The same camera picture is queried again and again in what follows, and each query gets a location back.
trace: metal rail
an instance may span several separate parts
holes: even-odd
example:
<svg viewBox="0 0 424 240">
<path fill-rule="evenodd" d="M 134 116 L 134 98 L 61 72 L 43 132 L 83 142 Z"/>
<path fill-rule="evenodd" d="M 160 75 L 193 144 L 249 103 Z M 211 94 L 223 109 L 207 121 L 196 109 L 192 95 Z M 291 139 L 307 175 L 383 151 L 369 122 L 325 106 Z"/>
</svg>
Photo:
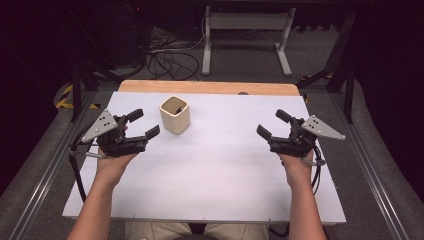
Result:
<svg viewBox="0 0 424 240">
<path fill-rule="evenodd" d="M 60 169 L 63 158 L 68 153 L 68 144 L 75 137 L 76 130 L 81 123 L 81 120 L 85 116 L 91 102 L 93 101 L 95 92 L 88 92 L 83 99 L 82 112 L 79 114 L 78 118 L 74 123 L 69 123 L 64 137 L 59 144 L 52 160 L 50 161 L 47 170 L 44 175 L 41 177 L 40 182 L 36 185 L 34 192 L 31 195 L 31 198 L 25 207 L 24 212 L 19 218 L 12 234 L 9 237 L 9 240 L 19 240 L 25 239 L 26 234 L 28 233 L 29 228 L 31 227 L 32 222 L 34 221 L 38 210 L 43 204 L 44 199 L 47 196 L 47 193 L 50 190 L 50 187 Z"/>
<path fill-rule="evenodd" d="M 387 226 L 389 227 L 390 232 L 392 233 L 393 239 L 409 239 L 389 199 L 389 196 L 387 195 L 384 186 L 382 185 L 380 179 L 377 176 L 376 171 L 374 170 L 372 161 L 359 139 L 358 133 L 356 132 L 354 125 L 349 124 L 344 115 L 342 100 L 337 94 L 329 95 L 333 105 L 336 107 L 337 114 L 339 115 L 341 121 L 343 122 L 348 131 L 347 136 L 352 141 L 352 144 L 355 148 L 355 154 L 359 160 L 359 165 L 362 168 L 362 171 L 368 181 L 371 191 L 375 197 L 375 200 L 378 206 L 380 207 L 384 219 L 386 220 Z"/>
</svg>

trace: khaki pants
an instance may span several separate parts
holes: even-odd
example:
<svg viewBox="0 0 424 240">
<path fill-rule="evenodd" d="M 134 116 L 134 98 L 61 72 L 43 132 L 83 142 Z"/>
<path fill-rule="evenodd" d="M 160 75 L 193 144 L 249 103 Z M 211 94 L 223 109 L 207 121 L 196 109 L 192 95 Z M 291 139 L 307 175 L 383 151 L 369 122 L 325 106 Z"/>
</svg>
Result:
<svg viewBox="0 0 424 240">
<path fill-rule="evenodd" d="M 187 223 L 126 222 L 126 240 L 173 240 L 192 236 Z M 219 240 L 268 240 L 265 224 L 206 224 L 204 236 Z"/>
</svg>

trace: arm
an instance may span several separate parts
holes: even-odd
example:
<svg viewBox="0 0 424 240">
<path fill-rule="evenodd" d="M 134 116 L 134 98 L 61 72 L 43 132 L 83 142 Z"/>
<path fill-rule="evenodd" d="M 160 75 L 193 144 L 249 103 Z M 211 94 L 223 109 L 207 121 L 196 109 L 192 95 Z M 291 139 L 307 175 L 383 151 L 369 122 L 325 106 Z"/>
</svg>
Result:
<svg viewBox="0 0 424 240">
<path fill-rule="evenodd" d="M 137 154 L 97 160 L 96 176 L 68 240 L 107 240 L 112 193 L 126 166 Z"/>
<path fill-rule="evenodd" d="M 279 154 L 284 163 L 287 183 L 292 190 L 290 240 L 326 239 L 311 186 L 312 167 L 300 158 Z M 313 151 L 306 157 L 312 161 Z"/>
</svg>

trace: metal bracket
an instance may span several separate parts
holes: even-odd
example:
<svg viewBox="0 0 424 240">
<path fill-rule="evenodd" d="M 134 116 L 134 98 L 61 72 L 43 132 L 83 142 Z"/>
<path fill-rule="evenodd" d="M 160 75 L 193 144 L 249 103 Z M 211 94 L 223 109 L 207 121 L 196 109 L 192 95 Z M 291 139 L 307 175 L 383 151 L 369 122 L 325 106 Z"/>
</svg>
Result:
<svg viewBox="0 0 424 240">
<path fill-rule="evenodd" d="M 346 136 L 338 133 L 336 130 L 328 126 L 322 120 L 312 115 L 302 124 L 302 128 L 315 134 L 318 137 L 328 137 L 338 140 L 345 140 Z"/>
</svg>

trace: hand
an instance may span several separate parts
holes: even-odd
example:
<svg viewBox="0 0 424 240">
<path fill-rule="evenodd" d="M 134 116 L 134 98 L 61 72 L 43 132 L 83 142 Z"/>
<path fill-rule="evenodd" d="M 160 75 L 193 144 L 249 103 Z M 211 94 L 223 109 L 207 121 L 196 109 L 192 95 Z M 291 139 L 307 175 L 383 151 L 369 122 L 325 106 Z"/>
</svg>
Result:
<svg viewBox="0 0 424 240">
<path fill-rule="evenodd" d="M 293 188 L 311 187 L 311 172 L 312 166 L 301 161 L 300 157 L 293 157 L 285 154 L 278 154 L 284 163 L 286 169 L 287 183 Z M 304 158 L 312 161 L 314 156 L 313 150 Z"/>
<path fill-rule="evenodd" d="M 99 148 L 99 154 L 105 155 Z M 120 157 L 108 157 L 97 160 L 97 171 L 95 182 L 106 185 L 106 187 L 114 188 L 125 172 L 127 165 L 137 156 L 138 153 L 124 155 Z"/>
</svg>

